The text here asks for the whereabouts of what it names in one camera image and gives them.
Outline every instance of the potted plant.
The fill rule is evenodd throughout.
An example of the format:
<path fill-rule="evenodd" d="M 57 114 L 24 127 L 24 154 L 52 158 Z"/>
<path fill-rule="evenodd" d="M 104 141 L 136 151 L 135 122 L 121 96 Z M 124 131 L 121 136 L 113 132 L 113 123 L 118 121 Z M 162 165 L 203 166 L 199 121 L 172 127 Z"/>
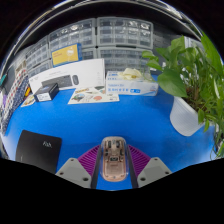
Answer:
<path fill-rule="evenodd" d="M 204 50 L 198 46 L 185 48 L 184 36 L 173 40 L 167 48 L 157 48 L 166 61 L 164 67 L 150 51 L 143 51 L 142 57 L 148 59 L 147 66 L 162 72 L 157 82 L 174 96 L 170 114 L 173 127 L 180 134 L 191 136 L 202 126 L 206 132 L 210 125 L 215 125 L 215 146 L 224 134 L 224 72 L 219 53 L 205 33 L 201 42 Z M 224 157 L 224 143 L 218 152 L 214 146 L 217 157 Z"/>

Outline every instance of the black box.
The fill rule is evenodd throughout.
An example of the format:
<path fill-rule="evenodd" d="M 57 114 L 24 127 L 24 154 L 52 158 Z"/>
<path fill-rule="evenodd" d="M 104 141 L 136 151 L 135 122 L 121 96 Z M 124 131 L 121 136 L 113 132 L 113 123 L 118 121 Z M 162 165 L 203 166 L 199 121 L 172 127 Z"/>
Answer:
<path fill-rule="evenodd" d="M 58 84 L 52 83 L 46 86 L 42 86 L 40 89 L 38 89 L 37 92 L 34 94 L 34 98 L 36 102 L 53 100 L 58 92 Z"/>

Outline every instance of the blue table surface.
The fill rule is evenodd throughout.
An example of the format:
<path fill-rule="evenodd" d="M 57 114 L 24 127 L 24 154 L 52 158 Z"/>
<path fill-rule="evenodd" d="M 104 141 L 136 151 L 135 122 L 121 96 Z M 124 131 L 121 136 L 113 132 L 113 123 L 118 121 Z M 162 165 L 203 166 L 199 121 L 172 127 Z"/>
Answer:
<path fill-rule="evenodd" d="M 78 158 L 107 136 L 123 137 L 150 157 L 159 157 L 172 172 L 210 161 L 214 127 L 206 133 L 201 128 L 191 137 L 180 135 L 170 123 L 173 96 L 161 88 L 152 97 L 120 95 L 119 102 L 69 105 L 73 92 L 63 90 L 53 101 L 17 108 L 2 136 L 11 160 L 15 161 L 25 129 L 62 138 L 57 171 L 69 158 Z M 130 175 L 118 183 L 106 182 L 98 175 L 97 189 L 131 188 Z"/>

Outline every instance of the laptop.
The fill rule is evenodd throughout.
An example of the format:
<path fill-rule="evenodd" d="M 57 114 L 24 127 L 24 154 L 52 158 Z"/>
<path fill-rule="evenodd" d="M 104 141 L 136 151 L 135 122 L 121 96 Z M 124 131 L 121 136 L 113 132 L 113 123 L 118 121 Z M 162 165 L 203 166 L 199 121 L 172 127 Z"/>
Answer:
<path fill-rule="evenodd" d="M 62 139 L 23 130 L 16 149 L 16 161 L 55 174 Z"/>

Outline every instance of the white box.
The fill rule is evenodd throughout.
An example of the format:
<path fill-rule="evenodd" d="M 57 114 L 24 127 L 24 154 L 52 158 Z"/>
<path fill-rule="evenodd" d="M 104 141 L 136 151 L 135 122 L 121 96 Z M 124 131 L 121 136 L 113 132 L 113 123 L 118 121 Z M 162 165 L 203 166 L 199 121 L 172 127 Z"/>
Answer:
<path fill-rule="evenodd" d="M 159 85 L 143 78 L 124 80 L 117 71 L 108 71 L 106 77 L 106 94 L 156 96 Z"/>
<path fill-rule="evenodd" d="M 48 69 L 29 78 L 29 83 L 33 93 L 52 83 L 58 83 L 59 90 L 104 86 L 104 59 L 73 62 Z"/>

